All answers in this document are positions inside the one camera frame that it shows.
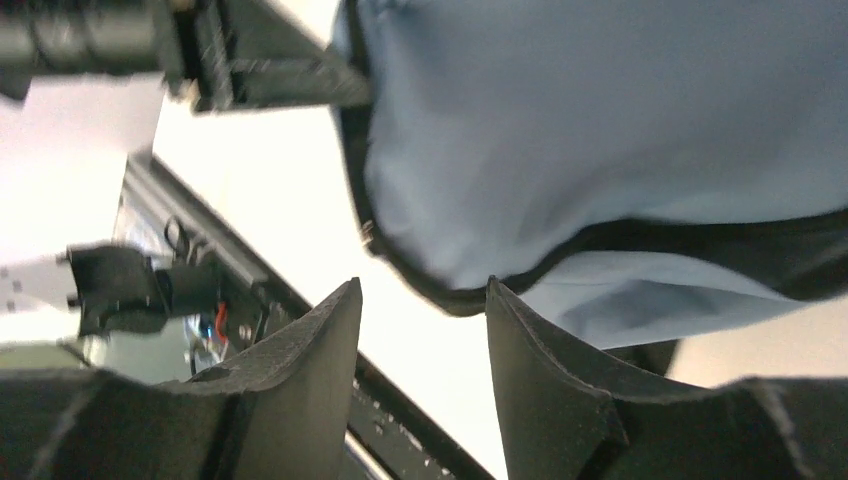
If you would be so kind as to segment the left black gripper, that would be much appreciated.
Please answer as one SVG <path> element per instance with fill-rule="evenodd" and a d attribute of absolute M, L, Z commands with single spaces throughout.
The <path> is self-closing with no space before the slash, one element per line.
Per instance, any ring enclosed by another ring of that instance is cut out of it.
<path fill-rule="evenodd" d="M 358 107 L 367 80 L 270 1 L 4 1 L 1 94 L 40 76 L 159 72 L 199 111 Z"/>

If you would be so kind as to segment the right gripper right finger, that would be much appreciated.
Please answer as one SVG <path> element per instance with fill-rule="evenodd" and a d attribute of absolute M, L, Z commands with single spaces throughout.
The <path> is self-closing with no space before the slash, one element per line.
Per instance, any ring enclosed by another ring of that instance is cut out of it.
<path fill-rule="evenodd" d="M 847 382 L 747 378 L 716 389 L 625 363 L 496 280 L 486 320 L 512 479 L 843 479 Z"/>

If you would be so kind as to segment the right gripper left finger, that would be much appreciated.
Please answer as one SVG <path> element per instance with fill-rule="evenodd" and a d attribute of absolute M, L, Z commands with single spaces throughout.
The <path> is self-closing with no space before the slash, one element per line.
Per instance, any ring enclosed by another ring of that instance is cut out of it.
<path fill-rule="evenodd" d="M 5 479 L 335 479 L 353 389 L 358 279 L 191 380 L 1 374 Z"/>

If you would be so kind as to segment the blue-grey student backpack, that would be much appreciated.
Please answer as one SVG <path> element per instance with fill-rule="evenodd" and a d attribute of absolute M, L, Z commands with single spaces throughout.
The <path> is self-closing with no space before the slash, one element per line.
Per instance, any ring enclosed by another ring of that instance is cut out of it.
<path fill-rule="evenodd" d="M 847 293 L 843 1 L 343 1 L 367 251 L 608 350 Z"/>

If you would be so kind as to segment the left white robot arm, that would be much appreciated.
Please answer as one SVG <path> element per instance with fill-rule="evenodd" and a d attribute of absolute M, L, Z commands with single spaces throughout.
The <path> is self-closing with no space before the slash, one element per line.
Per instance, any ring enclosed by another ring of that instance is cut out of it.
<path fill-rule="evenodd" d="M 1 5 L 1 317 L 28 340 L 206 315 L 244 350 L 309 303 L 215 209 L 258 158 L 225 114 L 365 109 L 365 75 L 270 1 Z"/>

